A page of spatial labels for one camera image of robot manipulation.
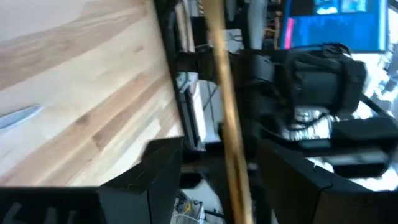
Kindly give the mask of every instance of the wood grain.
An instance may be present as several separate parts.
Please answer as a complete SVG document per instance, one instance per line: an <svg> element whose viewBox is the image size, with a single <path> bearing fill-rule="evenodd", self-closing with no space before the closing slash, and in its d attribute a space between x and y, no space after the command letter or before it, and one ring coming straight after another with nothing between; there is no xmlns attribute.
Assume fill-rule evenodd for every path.
<svg viewBox="0 0 398 224"><path fill-rule="evenodd" d="M182 135L152 1L0 0L1 185L99 185Z"/></svg>

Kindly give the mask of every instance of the blue screen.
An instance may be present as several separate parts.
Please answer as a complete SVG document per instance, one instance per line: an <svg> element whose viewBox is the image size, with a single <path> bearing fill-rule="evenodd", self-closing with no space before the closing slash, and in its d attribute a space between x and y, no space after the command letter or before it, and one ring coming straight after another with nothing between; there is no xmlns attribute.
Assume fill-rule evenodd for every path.
<svg viewBox="0 0 398 224"><path fill-rule="evenodd" d="M289 14L288 0L282 49L339 42L353 52L382 52L387 48L386 0L311 0L311 15Z"/></svg>

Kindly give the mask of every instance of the knife blade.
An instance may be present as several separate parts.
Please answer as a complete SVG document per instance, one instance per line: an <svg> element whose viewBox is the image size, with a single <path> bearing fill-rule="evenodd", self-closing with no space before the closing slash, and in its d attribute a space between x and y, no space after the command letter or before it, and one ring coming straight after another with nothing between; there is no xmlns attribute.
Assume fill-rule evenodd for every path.
<svg viewBox="0 0 398 224"><path fill-rule="evenodd" d="M42 108L42 105L31 105L0 116L0 134L37 115Z"/></svg>

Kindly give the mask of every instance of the wooden desk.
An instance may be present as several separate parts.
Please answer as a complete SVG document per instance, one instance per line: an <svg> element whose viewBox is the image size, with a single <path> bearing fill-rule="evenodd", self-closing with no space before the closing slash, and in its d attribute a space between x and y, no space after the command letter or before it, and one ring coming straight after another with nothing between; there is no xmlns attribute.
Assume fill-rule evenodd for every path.
<svg viewBox="0 0 398 224"><path fill-rule="evenodd" d="M182 134L152 1L0 0L0 185L99 185Z"/></svg>

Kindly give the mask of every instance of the white cable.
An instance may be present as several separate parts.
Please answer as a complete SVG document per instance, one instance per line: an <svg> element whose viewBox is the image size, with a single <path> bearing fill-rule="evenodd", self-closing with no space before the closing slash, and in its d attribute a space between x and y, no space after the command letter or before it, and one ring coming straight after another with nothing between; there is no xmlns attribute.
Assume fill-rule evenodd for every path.
<svg viewBox="0 0 398 224"><path fill-rule="evenodd" d="M184 214L177 214L177 215L174 215L174 217L187 217L187 218L190 218L190 219L192 219L192 220L195 220L196 222L198 222L198 223L200 223L200 220L197 220L196 218L192 218L192 217L190 217L190 216L188 216L188 215L184 215Z"/></svg>
<svg viewBox="0 0 398 224"><path fill-rule="evenodd" d="M200 223L200 220L197 220L196 218L192 218L192 217L190 217L190 216L188 216L188 215L184 215L184 214L177 214L177 215L174 215L174 217L179 217L179 216L187 217L187 218L190 218L190 219L195 220L196 222Z"/></svg>

